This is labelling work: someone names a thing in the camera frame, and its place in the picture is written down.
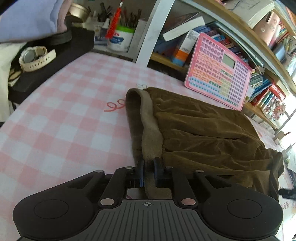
white container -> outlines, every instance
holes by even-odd
[[[108,41],[108,49],[116,52],[128,52],[134,32],[134,28],[118,25],[113,37]]]

white book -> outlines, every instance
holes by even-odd
[[[173,28],[170,31],[167,31],[163,34],[163,38],[165,41],[169,41],[175,38],[178,38],[179,36],[187,33],[189,30],[194,29],[196,27],[199,27],[201,25],[205,25],[205,21],[203,17],[197,17],[192,20],[189,20],[175,28]]]
[[[255,25],[275,6],[272,0],[229,0],[225,7],[238,15],[250,28]]]

brown velvet cloth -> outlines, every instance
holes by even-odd
[[[126,110],[135,160],[141,154],[145,160],[149,198],[170,196],[153,187],[157,156],[186,175],[202,169],[278,200],[282,154],[265,148],[241,112],[157,88],[130,89]]]

pink periodic table toy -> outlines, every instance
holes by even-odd
[[[201,33],[184,84],[189,89],[241,111],[251,71],[233,52]]]

metal screw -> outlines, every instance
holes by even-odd
[[[104,206],[110,206],[114,203],[115,203],[115,201],[112,198],[104,198],[101,200],[101,204]]]
[[[184,198],[181,203],[183,205],[186,205],[186,206],[191,206],[191,205],[194,205],[196,203],[196,201],[192,198]]]

